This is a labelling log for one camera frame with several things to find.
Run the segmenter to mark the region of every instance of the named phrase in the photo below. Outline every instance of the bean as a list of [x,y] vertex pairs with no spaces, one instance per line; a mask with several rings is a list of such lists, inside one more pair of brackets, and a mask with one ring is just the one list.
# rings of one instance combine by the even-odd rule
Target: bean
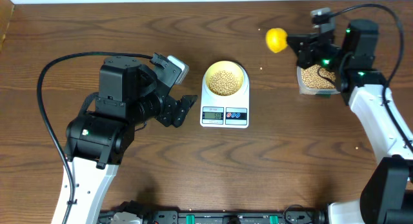
[[[317,71],[321,66],[314,65],[307,69],[301,69],[301,77],[303,79],[304,84],[309,88],[320,88],[320,89],[331,89],[334,88],[327,80],[318,76]],[[323,77],[327,77],[333,81],[336,80],[336,77],[333,72],[328,72],[325,68],[321,68],[320,75]]]
[[221,96],[229,96],[239,90],[239,81],[232,72],[221,70],[210,78],[209,88],[213,93]]

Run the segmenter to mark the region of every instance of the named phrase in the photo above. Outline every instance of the wooden table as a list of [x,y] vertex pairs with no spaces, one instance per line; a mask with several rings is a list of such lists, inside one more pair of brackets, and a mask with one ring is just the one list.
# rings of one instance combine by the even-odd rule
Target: wooden table
[[[35,86],[49,61],[87,51],[173,54],[190,66],[172,90],[176,98],[201,95],[205,70],[223,59],[242,63],[251,82],[245,130],[201,127],[200,100],[180,128],[149,121],[128,148],[103,209],[131,199],[182,210],[282,210],[358,198],[376,162],[357,117],[340,95],[300,95],[295,55],[291,49],[273,54],[264,41],[269,28],[313,31],[311,10],[358,3],[17,5],[0,53],[0,223],[51,220],[63,168]],[[404,22],[405,58],[391,87],[413,127],[413,1],[381,3]],[[398,51],[393,21],[376,9],[347,13],[337,18],[337,43],[354,18],[380,24],[375,67],[389,75]],[[83,99],[98,90],[103,59],[65,61],[47,74],[45,105],[62,145]]]

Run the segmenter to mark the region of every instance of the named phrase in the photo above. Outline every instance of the scale display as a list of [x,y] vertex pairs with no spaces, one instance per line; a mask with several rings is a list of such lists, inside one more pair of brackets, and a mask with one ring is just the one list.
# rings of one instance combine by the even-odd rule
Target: scale display
[[223,107],[203,107],[202,109],[203,124],[224,124],[224,108]]
[[222,119],[222,113],[205,112],[204,119]]

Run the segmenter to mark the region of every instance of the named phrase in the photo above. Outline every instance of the white scale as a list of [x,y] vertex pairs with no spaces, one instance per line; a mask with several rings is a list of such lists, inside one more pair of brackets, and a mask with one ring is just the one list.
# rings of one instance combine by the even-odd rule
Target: white scale
[[[209,78],[220,70],[230,71],[242,81],[241,88],[230,96],[213,93]],[[246,128],[250,123],[250,81],[244,68],[230,61],[214,63],[202,80],[201,117],[203,127]]]

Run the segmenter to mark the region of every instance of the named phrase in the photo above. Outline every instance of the green led light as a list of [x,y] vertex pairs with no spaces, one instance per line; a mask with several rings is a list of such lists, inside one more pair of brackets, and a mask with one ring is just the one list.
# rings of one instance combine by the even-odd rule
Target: green led light
[[321,62],[322,62],[324,65],[328,65],[328,64],[330,63],[330,60],[329,60],[329,59],[323,59],[323,60],[321,60]]

